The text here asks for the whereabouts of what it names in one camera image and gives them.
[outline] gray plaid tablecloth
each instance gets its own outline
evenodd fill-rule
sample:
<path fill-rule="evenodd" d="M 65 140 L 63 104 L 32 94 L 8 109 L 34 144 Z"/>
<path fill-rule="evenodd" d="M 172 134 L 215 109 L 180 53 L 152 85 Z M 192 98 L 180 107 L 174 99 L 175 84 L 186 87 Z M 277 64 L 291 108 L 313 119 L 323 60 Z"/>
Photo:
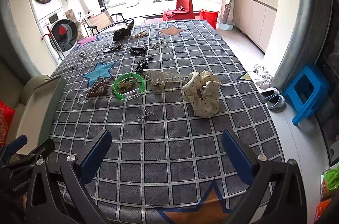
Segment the gray plaid tablecloth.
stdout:
<path fill-rule="evenodd" d="M 182 37 L 162 36 L 155 29 L 174 25 L 188 29 Z M 147 30 L 148 37 L 133 38 Z M 155 207 L 181 208 L 196 205 L 213 179 L 227 209 L 233 209 L 247 185 L 243 184 L 221 146 L 221 134 L 231 129 L 256 154 L 284 161 L 279 139 L 270 115 L 253 82 L 239 79 L 245 72 L 225 41 L 205 20 L 178 20 L 135 26 L 132 36 L 121 42 L 123 49 L 112 54 L 97 51 L 112 42 L 113 33 L 102 33 L 99 41 L 73 49 L 52 77 L 62 75 L 67 85 L 60 99 L 50 137 L 56 144 L 49 160 L 65 160 L 77 154 L 102 129 L 112 133 L 112 144 L 93 181 L 89 194 L 109 219 L 127 223 L 168 223 Z M 130 47 L 152 44 L 162 39 L 161 48 L 148 50 L 154 57 L 150 69 L 189 75 L 211 70 L 224 86 L 220 110 L 209 119 L 195 117 L 190 104 L 182 101 L 182 83 L 168 83 L 162 95 L 155 95 L 146 82 L 146 92 L 138 98 L 121 101 L 111 94 L 77 103 L 97 62 L 118 60 L 112 74 L 134 71 L 142 57 L 133 57 Z M 88 58 L 80 63 L 80 51 Z M 143 109 L 154 112 L 143 124 L 137 117 Z M 272 192 L 270 185 L 263 198 Z"/>

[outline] red decoration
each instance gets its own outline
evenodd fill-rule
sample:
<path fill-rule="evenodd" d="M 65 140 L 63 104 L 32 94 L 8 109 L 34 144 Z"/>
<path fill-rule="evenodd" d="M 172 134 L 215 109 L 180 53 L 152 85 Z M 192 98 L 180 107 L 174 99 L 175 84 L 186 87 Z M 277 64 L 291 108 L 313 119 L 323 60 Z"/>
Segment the red decoration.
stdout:
<path fill-rule="evenodd" d="M 66 28 L 64 26 L 59 27 L 59 35 L 63 36 L 67 33 Z"/>
<path fill-rule="evenodd" d="M 4 145 L 12 123 L 15 109 L 11 109 L 0 100 L 0 146 Z"/>

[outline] red pillow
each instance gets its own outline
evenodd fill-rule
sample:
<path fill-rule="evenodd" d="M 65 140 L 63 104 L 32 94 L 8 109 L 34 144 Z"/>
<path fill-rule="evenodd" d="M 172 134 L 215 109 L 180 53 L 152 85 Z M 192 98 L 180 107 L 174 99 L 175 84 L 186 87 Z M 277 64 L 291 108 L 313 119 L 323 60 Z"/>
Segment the red pillow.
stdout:
<path fill-rule="evenodd" d="M 0 146 L 5 144 L 14 113 L 15 109 L 11 109 L 0 100 Z"/>

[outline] wall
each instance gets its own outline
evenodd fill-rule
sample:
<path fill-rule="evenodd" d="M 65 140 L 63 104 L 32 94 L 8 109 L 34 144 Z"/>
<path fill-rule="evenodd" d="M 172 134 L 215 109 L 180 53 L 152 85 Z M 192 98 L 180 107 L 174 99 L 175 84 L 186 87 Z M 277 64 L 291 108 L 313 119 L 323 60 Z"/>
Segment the wall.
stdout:
<path fill-rule="evenodd" d="M 279 0 L 277 15 L 263 65 L 274 76 L 291 39 L 300 0 Z"/>
<path fill-rule="evenodd" d="M 29 0 L 9 0 L 12 16 L 27 53 L 42 74 L 51 75 L 57 65 L 35 22 Z"/>

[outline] tree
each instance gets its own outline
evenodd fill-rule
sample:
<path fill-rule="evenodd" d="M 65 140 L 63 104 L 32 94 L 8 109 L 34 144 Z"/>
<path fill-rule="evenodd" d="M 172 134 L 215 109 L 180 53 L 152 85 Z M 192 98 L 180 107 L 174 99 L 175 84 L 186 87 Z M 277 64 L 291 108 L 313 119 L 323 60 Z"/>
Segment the tree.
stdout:
<path fill-rule="evenodd" d="M 108 4 L 111 0 L 105 0 L 105 4 Z"/>

